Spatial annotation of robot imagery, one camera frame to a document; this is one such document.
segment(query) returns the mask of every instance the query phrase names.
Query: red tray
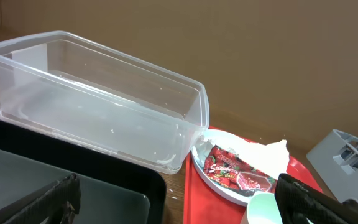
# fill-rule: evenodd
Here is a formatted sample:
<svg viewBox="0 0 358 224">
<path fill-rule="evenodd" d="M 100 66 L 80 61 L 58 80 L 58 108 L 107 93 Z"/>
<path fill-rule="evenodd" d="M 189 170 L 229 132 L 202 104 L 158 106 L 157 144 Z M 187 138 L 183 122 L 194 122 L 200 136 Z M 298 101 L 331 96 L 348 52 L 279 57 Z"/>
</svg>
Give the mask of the red tray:
<svg viewBox="0 0 358 224">
<path fill-rule="evenodd" d="M 290 156 L 287 173 L 323 192 L 309 170 L 294 157 Z M 213 224 L 241 222 L 246 208 L 222 198 L 198 175 L 191 160 L 191 153 L 186 158 L 185 207 L 183 209 L 184 224 Z"/>
</svg>

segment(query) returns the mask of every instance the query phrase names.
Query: gray basket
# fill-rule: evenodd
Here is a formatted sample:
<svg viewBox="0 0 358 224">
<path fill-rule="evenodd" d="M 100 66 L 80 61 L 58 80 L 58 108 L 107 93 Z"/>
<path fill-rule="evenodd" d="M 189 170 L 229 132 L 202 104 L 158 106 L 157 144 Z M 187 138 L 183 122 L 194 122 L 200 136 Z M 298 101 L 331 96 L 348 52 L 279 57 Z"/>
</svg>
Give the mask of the gray basket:
<svg viewBox="0 0 358 224">
<path fill-rule="evenodd" d="M 339 202 L 358 203 L 358 137 L 334 129 L 306 157 Z"/>
</svg>

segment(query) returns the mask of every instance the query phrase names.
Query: brown table surface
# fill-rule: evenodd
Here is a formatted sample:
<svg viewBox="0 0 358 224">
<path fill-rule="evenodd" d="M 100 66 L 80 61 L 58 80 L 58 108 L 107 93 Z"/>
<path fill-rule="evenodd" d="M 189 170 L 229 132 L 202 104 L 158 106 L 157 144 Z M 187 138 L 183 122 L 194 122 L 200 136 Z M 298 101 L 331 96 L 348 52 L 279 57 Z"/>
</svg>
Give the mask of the brown table surface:
<svg viewBox="0 0 358 224">
<path fill-rule="evenodd" d="M 20 36 L 20 34 L 0 27 L 0 41 L 15 38 L 18 36 Z M 260 133 L 260 131 L 259 134 L 256 135 L 256 133 L 252 129 L 249 129 L 247 126 L 244 125 L 233 123 L 230 118 L 227 118 L 225 116 L 211 117 L 211 125 L 253 140 L 258 140 L 261 136 L 263 136 L 263 133 Z M 263 139 L 264 141 L 261 143 L 265 144 L 269 141 L 269 139 L 265 138 L 264 136 Z M 329 191 L 323 180 L 320 178 L 320 176 L 313 169 L 309 161 L 306 159 L 307 152 L 294 148 L 289 148 L 288 150 L 293 157 L 297 158 L 310 170 L 312 175 L 317 180 L 317 183 L 323 189 L 324 193 L 330 197 L 333 197 L 332 193 Z M 167 183 L 164 223 L 180 224 L 183 222 L 183 201 L 185 196 L 186 164 L 184 162 L 182 168 L 175 175 L 161 175 Z"/>
</svg>

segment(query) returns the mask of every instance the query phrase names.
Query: red candy wrapper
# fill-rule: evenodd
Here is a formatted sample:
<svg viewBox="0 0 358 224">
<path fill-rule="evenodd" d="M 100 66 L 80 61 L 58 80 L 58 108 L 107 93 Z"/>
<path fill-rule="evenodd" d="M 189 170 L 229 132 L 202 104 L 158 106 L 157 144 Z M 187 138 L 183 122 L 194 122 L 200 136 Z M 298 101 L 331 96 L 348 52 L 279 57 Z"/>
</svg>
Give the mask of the red candy wrapper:
<svg viewBox="0 0 358 224">
<path fill-rule="evenodd" d="M 252 196 L 256 191 L 274 192 L 276 186 L 273 177 L 219 146 L 214 146 L 206 158 L 204 173 L 219 185 L 243 196 Z"/>
</svg>

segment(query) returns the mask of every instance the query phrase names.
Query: transparent plastic bin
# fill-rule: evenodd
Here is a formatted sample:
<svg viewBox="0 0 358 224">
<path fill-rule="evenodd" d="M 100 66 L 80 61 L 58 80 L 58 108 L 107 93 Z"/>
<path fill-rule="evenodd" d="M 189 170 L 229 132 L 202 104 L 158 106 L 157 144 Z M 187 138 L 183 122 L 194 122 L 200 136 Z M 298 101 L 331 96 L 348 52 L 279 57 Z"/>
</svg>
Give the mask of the transparent plastic bin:
<svg viewBox="0 0 358 224">
<path fill-rule="evenodd" d="M 0 104 L 57 138 L 167 174 L 209 126 L 200 82 L 62 31 L 0 42 Z"/>
</svg>

